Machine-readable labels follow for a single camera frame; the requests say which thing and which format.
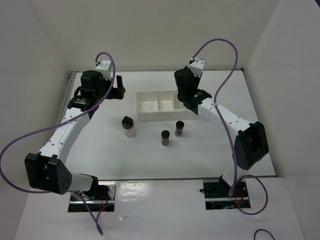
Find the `white bottle black cap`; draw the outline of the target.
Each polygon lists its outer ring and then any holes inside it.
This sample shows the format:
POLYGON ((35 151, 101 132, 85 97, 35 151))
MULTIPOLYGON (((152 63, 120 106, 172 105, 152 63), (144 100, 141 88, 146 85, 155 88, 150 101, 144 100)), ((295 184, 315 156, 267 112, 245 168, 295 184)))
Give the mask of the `white bottle black cap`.
POLYGON ((128 138, 135 136, 137 131, 134 120, 131 117, 125 116, 121 121, 121 125, 125 136, 127 136, 128 138))

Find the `spice jar black lid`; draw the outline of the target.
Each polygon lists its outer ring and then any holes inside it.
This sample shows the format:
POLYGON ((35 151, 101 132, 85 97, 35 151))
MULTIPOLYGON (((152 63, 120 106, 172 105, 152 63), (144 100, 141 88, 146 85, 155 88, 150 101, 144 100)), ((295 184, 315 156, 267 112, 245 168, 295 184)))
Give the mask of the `spice jar black lid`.
POLYGON ((181 137, 183 134, 183 129, 184 129, 185 123, 181 120, 177 121, 175 124, 175 135, 177 137, 181 137))
POLYGON ((161 144, 163 146, 168 146, 170 142, 170 132, 168 130, 163 130, 161 132, 161 144))

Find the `glass oil bottle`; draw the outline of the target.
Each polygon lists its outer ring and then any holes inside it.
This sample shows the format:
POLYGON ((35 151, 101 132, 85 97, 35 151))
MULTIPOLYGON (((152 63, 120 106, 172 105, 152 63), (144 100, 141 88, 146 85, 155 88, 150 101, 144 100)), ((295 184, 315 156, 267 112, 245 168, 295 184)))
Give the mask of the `glass oil bottle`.
POLYGON ((178 92, 178 90, 175 91, 174 106, 177 109, 182 109, 182 108, 185 107, 184 103, 179 100, 179 92, 178 92))
POLYGON ((174 105, 174 110, 175 111, 188 111, 189 109, 187 109, 186 107, 185 107, 185 105, 181 102, 181 101, 179 101, 179 100, 175 100, 174 102, 173 102, 173 105, 174 105))

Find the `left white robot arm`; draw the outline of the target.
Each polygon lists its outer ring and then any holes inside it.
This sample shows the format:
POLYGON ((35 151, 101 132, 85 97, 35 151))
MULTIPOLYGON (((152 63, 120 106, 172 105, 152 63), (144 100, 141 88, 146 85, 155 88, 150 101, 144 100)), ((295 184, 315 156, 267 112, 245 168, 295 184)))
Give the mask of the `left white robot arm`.
POLYGON ((82 129, 89 123, 95 110, 92 108, 104 97, 122 100, 125 94, 122 76, 116 76, 117 86, 96 70, 84 71, 81 85, 70 99, 62 126, 58 127, 49 141, 38 151, 29 153, 25 168, 31 188, 63 195, 66 192, 81 192, 88 200, 98 197, 103 187, 96 176, 71 173, 67 157, 82 129))

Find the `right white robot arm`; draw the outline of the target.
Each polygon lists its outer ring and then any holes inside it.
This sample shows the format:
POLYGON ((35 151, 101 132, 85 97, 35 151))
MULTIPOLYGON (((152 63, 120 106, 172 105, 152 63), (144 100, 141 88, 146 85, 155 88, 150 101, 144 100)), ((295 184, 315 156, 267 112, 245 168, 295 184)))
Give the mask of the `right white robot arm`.
POLYGON ((174 78, 178 100, 188 110, 221 125, 226 131, 233 163, 220 176, 219 191, 225 197, 233 196, 248 170, 269 153, 265 127, 259 121, 249 122, 218 104, 211 94, 198 88, 201 78, 189 67, 176 70, 174 78))

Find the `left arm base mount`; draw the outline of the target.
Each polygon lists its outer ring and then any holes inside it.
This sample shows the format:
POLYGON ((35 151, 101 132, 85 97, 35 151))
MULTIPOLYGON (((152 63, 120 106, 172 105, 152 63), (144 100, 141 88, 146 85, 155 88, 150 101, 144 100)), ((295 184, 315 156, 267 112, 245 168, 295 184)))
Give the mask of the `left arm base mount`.
MULTIPOLYGON (((115 181, 99 181, 99 190, 93 196, 87 196, 81 192, 81 197, 84 199, 89 209, 93 213, 102 212, 114 212, 115 211, 115 198, 117 183, 115 181)), ((68 210, 69 213, 86 213, 88 212, 84 202, 79 196, 71 193, 68 210)))

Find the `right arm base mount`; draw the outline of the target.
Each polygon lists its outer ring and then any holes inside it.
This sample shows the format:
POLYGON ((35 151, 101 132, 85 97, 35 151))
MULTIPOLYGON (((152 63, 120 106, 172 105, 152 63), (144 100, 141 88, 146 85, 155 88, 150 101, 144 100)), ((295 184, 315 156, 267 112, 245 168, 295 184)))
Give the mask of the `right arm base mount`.
POLYGON ((203 187, 199 190, 204 195, 206 210, 230 210, 251 208, 247 185, 244 181, 237 184, 233 196, 229 196, 226 183, 216 179, 204 179, 203 187))

